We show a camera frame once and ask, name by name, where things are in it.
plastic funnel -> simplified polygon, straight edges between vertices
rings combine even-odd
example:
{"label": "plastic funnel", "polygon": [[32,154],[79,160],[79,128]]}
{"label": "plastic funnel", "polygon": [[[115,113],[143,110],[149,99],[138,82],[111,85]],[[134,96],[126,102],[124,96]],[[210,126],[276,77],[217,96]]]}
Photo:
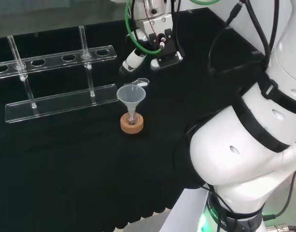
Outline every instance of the plastic funnel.
{"label": "plastic funnel", "polygon": [[118,99],[122,101],[128,109],[135,109],[145,96],[145,90],[137,85],[122,86],[117,91]]}
{"label": "plastic funnel", "polygon": [[135,113],[137,105],[145,98],[145,90],[137,85],[122,86],[117,91],[117,97],[128,108],[126,121],[130,125],[135,125],[139,121],[139,116]]}

funnel stem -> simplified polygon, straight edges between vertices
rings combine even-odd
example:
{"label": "funnel stem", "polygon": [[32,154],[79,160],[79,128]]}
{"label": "funnel stem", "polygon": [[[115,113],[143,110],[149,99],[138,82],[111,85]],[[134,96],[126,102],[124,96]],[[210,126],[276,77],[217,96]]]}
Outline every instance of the funnel stem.
{"label": "funnel stem", "polygon": [[128,108],[128,113],[130,116],[130,120],[134,120],[135,108]]}

acrylic rod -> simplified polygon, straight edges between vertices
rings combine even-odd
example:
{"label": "acrylic rod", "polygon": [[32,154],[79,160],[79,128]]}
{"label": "acrylic rod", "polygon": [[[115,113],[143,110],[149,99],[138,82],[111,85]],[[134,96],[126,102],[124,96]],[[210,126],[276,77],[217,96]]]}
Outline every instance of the acrylic rod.
{"label": "acrylic rod", "polygon": [[[80,40],[81,40],[81,46],[82,46],[82,54],[81,57],[83,59],[89,59],[91,57],[91,53],[88,52],[88,45],[87,45],[87,40],[86,40],[86,34],[85,34],[85,27],[84,26],[79,26],[79,33],[80,33]],[[89,85],[89,90],[90,90],[90,96],[94,97],[94,86],[93,86],[93,79],[92,79],[92,66],[91,62],[87,62],[84,64],[86,68],[86,75],[88,79],[88,85]]]}
{"label": "acrylic rod", "polygon": [[20,58],[16,43],[14,41],[14,37],[12,35],[9,35],[9,36],[7,36],[7,39],[8,39],[8,43],[9,43],[9,45],[11,47],[14,59],[16,61],[15,68],[19,72],[20,80],[22,81],[22,83],[24,85],[24,89],[25,89],[26,94],[28,96],[28,99],[29,99],[29,101],[31,103],[31,106],[32,106],[33,109],[35,109],[37,107],[37,105],[36,105],[32,90],[31,90],[29,82],[28,82],[28,74],[27,74],[27,72],[25,70],[26,65],[25,65],[25,63],[22,63],[22,61],[21,61],[21,58]]}
{"label": "acrylic rod", "polygon": [[83,51],[83,54],[81,55],[81,57],[83,59],[89,59],[91,57],[91,54],[88,52],[88,45],[87,45],[84,26],[79,26],[79,33],[80,33],[81,46]]}
{"label": "acrylic rod", "polygon": [[85,69],[86,69],[86,75],[88,79],[88,85],[89,85],[89,90],[90,90],[90,96],[94,97],[94,85],[93,85],[93,79],[92,79],[92,66],[91,63],[86,63],[84,64]]}

clear acrylic rack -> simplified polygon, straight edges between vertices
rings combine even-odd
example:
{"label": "clear acrylic rack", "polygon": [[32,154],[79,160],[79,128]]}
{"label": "clear acrylic rack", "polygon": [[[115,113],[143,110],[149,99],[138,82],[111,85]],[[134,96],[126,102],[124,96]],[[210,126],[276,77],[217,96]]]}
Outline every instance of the clear acrylic rack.
{"label": "clear acrylic rack", "polygon": [[[79,27],[79,34],[82,50],[25,59],[20,58],[13,36],[7,37],[15,60],[0,63],[0,78],[18,75],[28,99],[6,104],[5,122],[13,123],[118,101],[115,84],[94,87],[92,78],[92,63],[117,57],[113,46],[88,48],[83,26]],[[74,65],[84,65],[88,89],[34,98],[28,74]]]}

black tablecloth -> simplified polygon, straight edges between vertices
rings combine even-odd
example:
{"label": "black tablecloth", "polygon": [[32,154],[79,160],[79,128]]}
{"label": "black tablecloth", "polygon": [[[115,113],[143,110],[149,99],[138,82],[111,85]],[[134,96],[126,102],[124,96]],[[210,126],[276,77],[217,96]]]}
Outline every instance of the black tablecloth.
{"label": "black tablecloth", "polygon": [[[111,44],[118,55],[93,64],[95,86],[150,80],[137,108],[145,126],[135,136],[120,129],[126,112],[120,102],[7,124],[5,104],[27,97],[18,77],[1,79],[0,231],[111,232],[172,208],[185,187],[172,154],[186,125],[230,105],[238,88],[254,82],[248,73],[220,79],[207,73],[209,45],[222,26],[208,9],[181,12],[183,62],[153,72],[147,59],[130,77],[118,73],[133,49],[123,43],[124,21],[86,27],[89,47]],[[22,58],[81,48],[78,28],[15,36],[15,41]],[[254,59],[254,50],[228,30],[215,47],[213,65],[229,68]],[[0,39],[0,62],[12,59],[7,40]],[[83,66],[33,73],[29,82],[36,98],[88,87]]]}

